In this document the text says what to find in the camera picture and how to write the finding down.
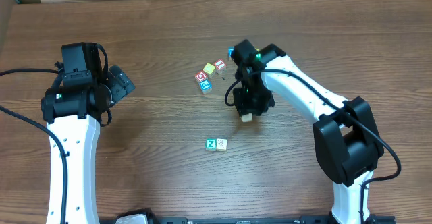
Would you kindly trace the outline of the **white picture block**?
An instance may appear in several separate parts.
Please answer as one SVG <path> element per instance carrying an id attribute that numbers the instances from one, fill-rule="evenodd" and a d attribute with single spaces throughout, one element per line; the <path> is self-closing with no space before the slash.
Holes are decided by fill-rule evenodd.
<path id="1" fill-rule="evenodd" d="M 216 150 L 217 151 L 225 152 L 227 150 L 227 139 L 218 138 L 217 139 Z"/>

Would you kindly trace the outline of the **green letter Z block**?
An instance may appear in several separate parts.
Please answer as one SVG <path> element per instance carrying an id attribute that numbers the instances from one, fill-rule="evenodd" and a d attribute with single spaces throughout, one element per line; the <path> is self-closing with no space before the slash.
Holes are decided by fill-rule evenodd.
<path id="1" fill-rule="evenodd" d="M 216 151 L 217 150 L 217 139 L 216 138 L 207 138 L 206 143 L 205 143 L 205 150 Z"/>

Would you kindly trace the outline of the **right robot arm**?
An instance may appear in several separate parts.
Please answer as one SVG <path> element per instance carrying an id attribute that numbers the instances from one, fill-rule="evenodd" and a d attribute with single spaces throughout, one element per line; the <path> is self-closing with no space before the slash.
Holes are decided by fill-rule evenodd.
<path id="1" fill-rule="evenodd" d="M 384 153 L 369 104 L 325 89 L 274 44 L 258 50 L 244 40 L 229 56 L 241 83 L 232 90 L 233 105 L 243 122 L 274 107 L 273 95 L 278 94 L 312 124 L 316 159 L 333 182 L 329 222 L 376 223 L 367 207 L 368 190 L 361 186 L 372 178 Z"/>

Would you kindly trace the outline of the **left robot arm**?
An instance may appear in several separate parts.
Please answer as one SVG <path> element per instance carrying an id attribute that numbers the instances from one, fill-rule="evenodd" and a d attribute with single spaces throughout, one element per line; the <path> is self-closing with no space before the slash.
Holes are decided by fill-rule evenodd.
<path id="1" fill-rule="evenodd" d="M 99 223 L 95 160 L 100 121 L 77 113 L 47 122 L 51 172 L 47 223 Z"/>

